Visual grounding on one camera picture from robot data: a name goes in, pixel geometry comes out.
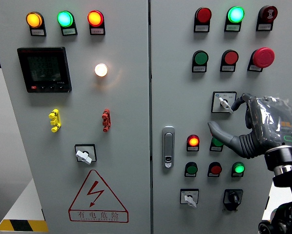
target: red triangle warning sign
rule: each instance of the red triangle warning sign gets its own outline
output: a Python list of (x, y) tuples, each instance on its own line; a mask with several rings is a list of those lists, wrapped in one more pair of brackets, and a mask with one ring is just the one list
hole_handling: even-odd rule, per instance
[(96, 170), (91, 170), (69, 208), (70, 221), (128, 223), (128, 211)]

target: green indicator light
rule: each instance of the green indicator light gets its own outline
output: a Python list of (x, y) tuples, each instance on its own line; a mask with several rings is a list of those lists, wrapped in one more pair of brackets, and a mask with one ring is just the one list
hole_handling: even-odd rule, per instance
[(69, 27), (73, 23), (72, 14), (68, 11), (59, 12), (57, 15), (57, 20), (62, 27)]
[(203, 65), (205, 64), (206, 62), (208, 61), (208, 56), (206, 53), (204, 52), (199, 52), (196, 54), (195, 56), (195, 62), (198, 64), (198, 65)]
[(228, 12), (229, 21), (232, 23), (239, 23), (245, 16), (244, 9), (240, 6), (232, 7)]
[(243, 173), (245, 170), (245, 166), (242, 162), (234, 163), (233, 169), (236, 173)]
[(214, 144), (214, 146), (216, 147), (221, 147), (222, 145), (224, 145), (222, 142), (220, 142), (219, 140), (215, 139), (214, 137), (212, 138), (211, 142)]
[(284, 136), (284, 140), (292, 142), (292, 137), (291, 136)]
[(195, 166), (189, 166), (188, 168), (187, 168), (187, 173), (188, 174), (195, 174), (196, 172), (198, 171), (198, 169), (197, 169), (197, 167), (195, 167)]

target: lightning bolt symbol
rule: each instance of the lightning bolt symbol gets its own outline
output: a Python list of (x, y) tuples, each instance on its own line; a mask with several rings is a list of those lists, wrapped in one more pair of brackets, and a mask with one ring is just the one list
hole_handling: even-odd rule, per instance
[(90, 207), (94, 206), (95, 205), (95, 201), (100, 197), (100, 195), (102, 195), (102, 193), (104, 192), (104, 190), (99, 190), (99, 191), (96, 191), (96, 192), (93, 192), (93, 189), (96, 187), (96, 185), (98, 184), (98, 181), (96, 180), (94, 182), (94, 184), (92, 185), (91, 189), (88, 191), (87, 195), (92, 195), (92, 194), (98, 194), (97, 198), (91, 202), (91, 204), (89, 205)]

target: glowing white light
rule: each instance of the glowing white light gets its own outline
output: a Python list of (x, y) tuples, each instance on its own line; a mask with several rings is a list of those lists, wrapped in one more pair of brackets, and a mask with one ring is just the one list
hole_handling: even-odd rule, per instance
[(104, 77), (107, 74), (108, 68), (105, 64), (99, 63), (95, 67), (95, 73), (99, 77)]

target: illuminated yellow light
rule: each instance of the illuminated yellow light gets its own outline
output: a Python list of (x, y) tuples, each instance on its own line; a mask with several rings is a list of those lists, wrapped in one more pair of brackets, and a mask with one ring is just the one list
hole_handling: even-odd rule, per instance
[(197, 138), (192, 138), (189, 140), (190, 146), (197, 146), (199, 143), (199, 140)]
[(26, 17), (26, 21), (32, 28), (39, 28), (43, 23), (42, 17), (36, 12), (30, 12)]
[(107, 71), (108, 71), (108, 68), (103, 63), (97, 64), (95, 67), (95, 73), (99, 77), (104, 77), (107, 74)]
[(92, 25), (93, 27), (98, 27), (103, 23), (104, 17), (102, 13), (99, 11), (91, 11), (87, 15), (87, 20), (89, 24)]

